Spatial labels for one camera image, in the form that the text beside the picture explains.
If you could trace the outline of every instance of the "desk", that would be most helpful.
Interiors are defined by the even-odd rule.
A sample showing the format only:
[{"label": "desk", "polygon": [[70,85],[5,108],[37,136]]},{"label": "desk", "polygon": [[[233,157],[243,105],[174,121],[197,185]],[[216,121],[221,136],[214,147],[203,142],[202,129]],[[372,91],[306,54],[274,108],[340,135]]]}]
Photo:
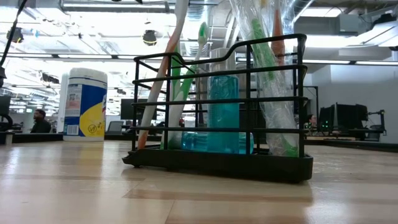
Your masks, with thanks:
[{"label": "desk", "polygon": [[12,137],[15,135],[12,132],[0,132],[0,145],[12,144]]},{"label": "desk", "polygon": [[307,140],[345,140],[355,141],[355,137],[336,137],[336,136],[307,136]]},{"label": "desk", "polygon": [[0,223],[398,223],[398,154],[305,148],[294,185],[135,169],[129,141],[0,146]]}]

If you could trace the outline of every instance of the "disinfecting wipes container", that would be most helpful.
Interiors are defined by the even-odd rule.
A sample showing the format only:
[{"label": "disinfecting wipes container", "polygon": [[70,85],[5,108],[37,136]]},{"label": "disinfecting wipes container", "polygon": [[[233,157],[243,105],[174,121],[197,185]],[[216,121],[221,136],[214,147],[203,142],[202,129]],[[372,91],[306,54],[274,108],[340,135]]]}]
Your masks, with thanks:
[{"label": "disinfecting wipes container", "polygon": [[89,68],[70,70],[64,141],[103,141],[108,76]]}]

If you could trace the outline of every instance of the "black stand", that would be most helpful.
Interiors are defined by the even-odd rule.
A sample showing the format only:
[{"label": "black stand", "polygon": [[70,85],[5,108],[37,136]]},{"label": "black stand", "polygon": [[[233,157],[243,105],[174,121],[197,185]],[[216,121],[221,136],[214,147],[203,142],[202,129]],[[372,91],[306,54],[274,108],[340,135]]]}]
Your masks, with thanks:
[{"label": "black stand", "polygon": [[[167,141],[164,142],[164,149],[159,149],[159,146],[147,146],[145,149],[136,149],[136,134],[134,132],[132,139],[132,151],[129,155],[123,158],[125,164],[132,164],[135,167],[139,166],[156,166],[165,167],[171,169],[193,169],[205,172],[211,172],[214,174],[224,174],[233,175],[237,177],[252,177],[257,179],[266,180],[281,180],[288,182],[300,182],[303,180],[311,179],[312,177],[312,164],[313,158],[304,152],[304,133],[303,130],[303,119],[302,115],[304,112],[303,102],[307,100],[303,97],[303,76],[307,70],[306,66],[302,65],[302,57],[304,53],[304,43],[306,36],[303,34],[291,34],[284,35],[280,37],[270,37],[265,39],[249,40],[234,44],[229,52],[221,58],[213,58],[208,60],[199,60],[186,62],[177,53],[164,53],[164,54],[154,54],[146,55],[142,57],[136,57],[134,61],[136,62],[136,78],[132,82],[135,84],[134,91],[134,107],[133,114],[133,127],[136,130],[156,130],[164,131],[164,139],[167,139],[169,131],[207,131],[207,132],[244,132],[246,133],[246,154],[222,154],[222,153],[212,153],[212,152],[195,152],[195,151],[182,151],[182,150],[172,150],[167,145]],[[297,52],[291,53],[289,55],[297,56],[297,63],[295,65],[285,65],[276,67],[261,67],[261,68],[251,68],[251,54],[252,45],[263,44],[278,40],[285,39],[297,39],[298,47]],[[171,77],[172,64],[171,60],[176,60],[181,64],[181,67],[187,67],[187,65],[199,65],[206,63],[222,62],[228,59],[234,50],[238,47],[246,47],[246,69],[244,70],[230,70],[222,72],[211,72],[211,73],[201,73],[194,75],[184,75],[178,77]],[[158,69],[151,67],[150,65],[144,63],[144,60],[150,58],[158,57],[168,57],[168,72],[164,78],[148,78],[139,79],[139,67],[140,65],[145,66],[155,72]],[[298,75],[298,96],[283,96],[283,97],[268,97],[268,98],[251,98],[250,97],[250,80],[251,74],[257,72],[271,72],[278,70],[297,70]],[[246,74],[246,98],[243,99],[228,99],[228,100],[190,100],[190,101],[170,101],[170,82],[171,80],[179,80],[186,78],[202,78],[202,77],[212,77],[218,75],[237,75]],[[142,86],[145,82],[157,82],[166,81],[166,102],[146,102],[137,103],[138,99],[138,86]],[[198,111],[198,105],[211,104],[211,103],[244,103],[246,105],[246,114],[249,114],[251,103],[260,102],[276,102],[276,101],[296,101],[298,102],[298,113],[299,113],[299,129],[267,129],[264,127],[246,127],[246,128],[198,128],[197,124],[195,128],[169,128],[169,108],[170,105],[186,105],[193,104],[196,105],[195,114]],[[137,106],[158,106],[165,105],[165,127],[137,127],[136,126],[136,109]],[[250,154],[250,133],[290,133],[298,134],[298,157],[282,157],[282,156],[272,156],[268,153],[266,149],[259,148],[259,143],[257,142],[257,148],[254,150],[254,154]]]}]

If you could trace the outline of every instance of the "white lid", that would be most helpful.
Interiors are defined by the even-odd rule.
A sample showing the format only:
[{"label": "white lid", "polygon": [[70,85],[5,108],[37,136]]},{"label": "white lid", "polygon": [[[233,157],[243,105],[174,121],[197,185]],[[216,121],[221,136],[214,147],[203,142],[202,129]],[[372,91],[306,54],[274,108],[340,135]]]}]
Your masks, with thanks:
[{"label": "white lid", "polygon": [[[210,58],[224,57],[228,51],[229,49],[227,48],[214,49],[210,52]],[[227,60],[222,62],[212,63],[210,65],[210,72],[235,70],[235,67],[236,67],[235,52],[233,52]]]}]

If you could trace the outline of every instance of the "plastic wrap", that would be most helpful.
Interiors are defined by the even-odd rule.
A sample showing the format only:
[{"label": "plastic wrap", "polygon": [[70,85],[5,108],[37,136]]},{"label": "plastic wrap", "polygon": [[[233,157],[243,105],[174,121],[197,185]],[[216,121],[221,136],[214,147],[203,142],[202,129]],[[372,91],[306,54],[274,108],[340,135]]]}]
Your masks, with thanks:
[{"label": "plastic wrap", "polygon": [[[278,36],[294,33],[294,0],[256,0],[261,9],[261,17],[265,24],[264,30],[269,36]],[[276,55],[292,53],[294,51],[293,40],[275,41],[271,44],[271,49]],[[293,56],[285,56],[278,58],[279,65],[291,65]],[[284,70],[280,73],[285,77],[286,88],[290,91],[287,96],[293,95],[293,71]],[[289,102],[289,106],[293,109],[293,102]]]},{"label": "plastic wrap", "polygon": [[[273,29],[269,27],[268,23],[273,24],[273,20],[268,19],[266,20],[268,23],[263,22],[261,11],[263,14],[267,11],[275,11],[275,7],[272,7],[272,2],[261,2],[262,4],[259,1],[247,0],[230,0],[230,2],[244,40],[261,39],[270,36],[270,30]],[[269,44],[256,44],[252,48],[255,67],[278,65],[278,60]],[[288,96],[292,94],[288,89],[287,80],[280,71],[257,74],[258,97]],[[267,128],[297,128],[291,103],[262,102],[260,106]],[[298,157],[297,142],[298,136],[296,134],[267,134],[267,143],[273,155]]]}]

